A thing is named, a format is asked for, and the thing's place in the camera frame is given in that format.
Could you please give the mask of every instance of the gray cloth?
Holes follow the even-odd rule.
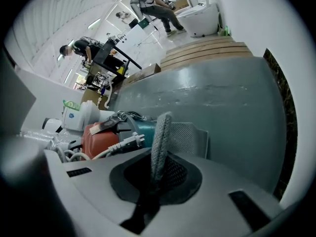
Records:
[[[147,15],[151,15],[153,17],[160,19],[167,33],[171,32],[169,20],[176,29],[183,29],[183,26],[179,23],[174,12],[168,8],[154,5],[147,8],[140,8],[140,10]]]
[[[162,114],[157,119],[151,160],[151,178],[153,184],[158,184],[163,176],[164,163],[167,157],[167,146],[170,137],[171,121],[171,112]]]

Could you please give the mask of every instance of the black slot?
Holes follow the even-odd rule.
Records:
[[[67,174],[69,175],[69,177],[74,177],[74,176],[80,176],[89,172],[92,172],[92,170],[89,168],[80,168],[76,170],[67,171]]]
[[[243,191],[228,194],[253,231],[270,222],[264,212]]]

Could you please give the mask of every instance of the sneaker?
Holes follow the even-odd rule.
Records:
[[[170,31],[170,32],[167,32],[167,37],[170,37],[170,36],[173,35],[174,33],[176,33],[175,30],[172,30],[172,31]]]
[[[182,30],[178,30],[177,34],[186,33],[186,32],[187,30],[183,28]]]

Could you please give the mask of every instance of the white wall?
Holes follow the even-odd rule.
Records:
[[[305,25],[287,0],[212,0],[219,3],[235,41],[243,41],[255,56],[268,48],[279,63],[294,99],[297,155],[281,200],[288,207],[301,199],[316,169],[316,57]]]
[[[81,102],[82,91],[70,89],[25,70],[20,70],[18,76],[36,97],[36,101],[23,123],[23,128],[41,129],[45,118],[61,119],[63,100]]]

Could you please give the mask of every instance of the man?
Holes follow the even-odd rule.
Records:
[[[92,44],[89,40],[80,39],[75,41],[71,46],[62,46],[59,49],[59,52],[64,56],[70,56],[74,52],[77,55],[85,57],[85,60],[88,62],[88,64],[91,64],[92,60],[100,51],[101,47],[101,43]],[[124,63],[121,60],[109,55],[104,61],[104,64],[114,70],[117,70],[117,68],[120,68]]]
[[[119,19],[121,19],[121,21],[126,24],[129,25],[129,27],[132,29],[134,26],[136,26],[138,24],[138,20],[136,18],[133,18],[131,16],[130,13],[128,12],[118,12],[116,14],[116,17],[118,17]]]
[[[174,12],[162,0],[146,0],[145,2],[141,1],[140,10],[147,15],[151,15],[160,19],[163,23],[165,31],[167,32],[167,37],[175,33],[175,31],[170,29],[169,20],[178,30],[178,33],[186,32],[183,26],[179,23]]]

